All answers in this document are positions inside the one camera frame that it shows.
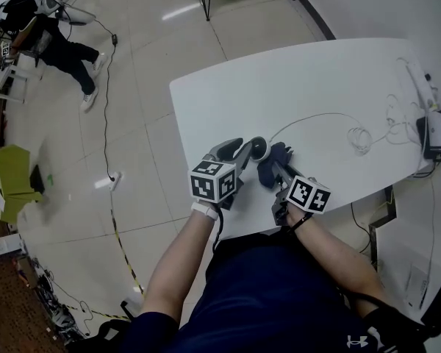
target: under armour logo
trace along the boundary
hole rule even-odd
[[[359,336],[358,341],[351,341],[351,336],[348,335],[348,342],[346,343],[346,345],[348,346],[348,348],[351,348],[352,345],[360,345],[361,348],[364,348],[368,345],[368,343],[366,343],[367,338],[367,336]]]

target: yellow and black tape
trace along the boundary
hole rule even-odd
[[[83,311],[81,309],[78,309],[76,307],[70,306],[68,304],[64,304],[64,306],[66,306],[68,309],[71,310],[76,310],[76,311]],[[121,315],[111,315],[111,314],[105,314],[105,313],[100,313],[99,311],[95,311],[95,310],[90,310],[93,314],[98,314],[101,316],[104,316],[106,318],[110,318],[110,319],[122,319],[124,321],[128,321],[130,320],[127,316],[121,316]]]
[[[129,268],[129,271],[131,272],[131,275],[132,275],[132,278],[134,279],[135,284],[139,287],[140,294],[142,295],[142,299],[143,299],[144,298],[144,290],[143,290],[142,286],[140,286],[140,282],[137,279],[137,276],[135,275],[134,269],[132,269],[132,265],[129,262],[129,259],[127,257],[126,251],[124,251],[124,247],[123,247],[123,244],[121,242],[121,238],[119,237],[119,231],[118,231],[118,227],[116,226],[116,220],[115,220],[115,216],[114,216],[114,213],[113,213],[112,209],[111,209],[111,218],[112,218],[112,225],[115,228],[116,238],[118,239],[119,246],[121,248],[121,251],[124,254],[124,259],[126,260],[126,264],[127,264],[128,268]]]

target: person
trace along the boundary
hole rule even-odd
[[[304,221],[302,210],[288,210],[290,227]],[[179,330],[213,218],[192,211],[155,268],[120,352],[425,351],[414,322],[388,305],[371,264],[313,218],[294,231],[222,240]]]
[[[34,0],[9,0],[0,5],[0,27],[12,38],[10,59],[19,51],[36,54],[47,65],[70,74],[81,86],[83,101],[80,110],[87,112],[93,105],[98,88],[93,81],[107,61],[107,55],[81,43],[69,42],[59,30],[59,21],[36,14]],[[92,65],[90,76],[83,60]]]

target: hand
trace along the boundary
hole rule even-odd
[[[301,220],[306,214],[302,209],[297,208],[294,204],[291,203],[287,203],[287,211],[287,224],[290,227],[293,227],[295,223]]]

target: black pants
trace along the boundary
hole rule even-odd
[[[95,83],[87,72],[82,60],[94,63],[98,58],[98,51],[81,43],[68,42],[58,27],[49,30],[52,41],[40,58],[47,65],[53,65],[62,72],[70,74],[82,87],[84,94],[91,94],[95,90]]]

